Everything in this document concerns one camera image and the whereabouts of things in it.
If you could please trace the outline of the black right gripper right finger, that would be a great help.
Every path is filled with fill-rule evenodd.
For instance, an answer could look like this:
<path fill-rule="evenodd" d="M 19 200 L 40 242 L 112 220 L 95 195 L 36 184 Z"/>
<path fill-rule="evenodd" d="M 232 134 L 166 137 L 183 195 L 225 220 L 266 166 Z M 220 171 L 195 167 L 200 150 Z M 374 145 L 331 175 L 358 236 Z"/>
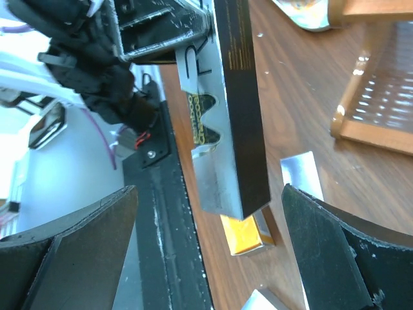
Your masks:
<path fill-rule="evenodd" d="M 285 185 L 282 205 L 310 309 L 412 309 L 412 236 Z"/>

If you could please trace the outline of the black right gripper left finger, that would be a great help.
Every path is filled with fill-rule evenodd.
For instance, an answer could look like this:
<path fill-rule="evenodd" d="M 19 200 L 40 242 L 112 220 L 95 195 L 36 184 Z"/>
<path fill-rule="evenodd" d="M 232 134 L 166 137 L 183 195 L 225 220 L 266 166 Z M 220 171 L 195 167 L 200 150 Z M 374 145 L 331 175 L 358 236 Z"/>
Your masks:
<path fill-rule="evenodd" d="M 126 186 L 1 239 L 1 309 L 111 309 L 137 206 Z"/>

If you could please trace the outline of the orange toothpaste box front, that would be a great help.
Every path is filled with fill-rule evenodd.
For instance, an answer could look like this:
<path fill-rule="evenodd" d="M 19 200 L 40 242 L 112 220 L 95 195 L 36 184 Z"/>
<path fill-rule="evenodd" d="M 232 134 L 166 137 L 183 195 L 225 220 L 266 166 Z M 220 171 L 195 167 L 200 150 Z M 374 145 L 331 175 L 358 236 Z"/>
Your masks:
<path fill-rule="evenodd" d="M 229 252 L 232 256 L 251 255 L 275 246 L 263 211 L 244 220 L 220 216 Z"/>

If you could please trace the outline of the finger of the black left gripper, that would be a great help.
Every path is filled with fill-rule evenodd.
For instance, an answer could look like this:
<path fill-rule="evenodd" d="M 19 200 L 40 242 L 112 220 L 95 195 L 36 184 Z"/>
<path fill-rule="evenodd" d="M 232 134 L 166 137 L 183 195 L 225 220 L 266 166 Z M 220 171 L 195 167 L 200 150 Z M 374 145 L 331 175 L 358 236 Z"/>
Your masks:
<path fill-rule="evenodd" d="M 107 1 L 116 56 L 142 63 L 198 39 L 211 28 L 201 1 Z"/>

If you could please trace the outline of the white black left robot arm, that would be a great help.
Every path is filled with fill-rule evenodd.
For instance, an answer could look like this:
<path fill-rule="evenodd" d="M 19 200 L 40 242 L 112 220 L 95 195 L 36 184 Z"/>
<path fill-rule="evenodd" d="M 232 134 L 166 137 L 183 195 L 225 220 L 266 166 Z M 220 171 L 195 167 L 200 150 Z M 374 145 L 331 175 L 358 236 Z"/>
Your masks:
<path fill-rule="evenodd" d="M 173 63 L 173 49 L 210 30 L 197 1 L 7 1 L 18 19 L 49 38 L 38 55 L 54 79 L 107 123 L 137 133 L 158 109 L 135 90 L 132 64 Z"/>

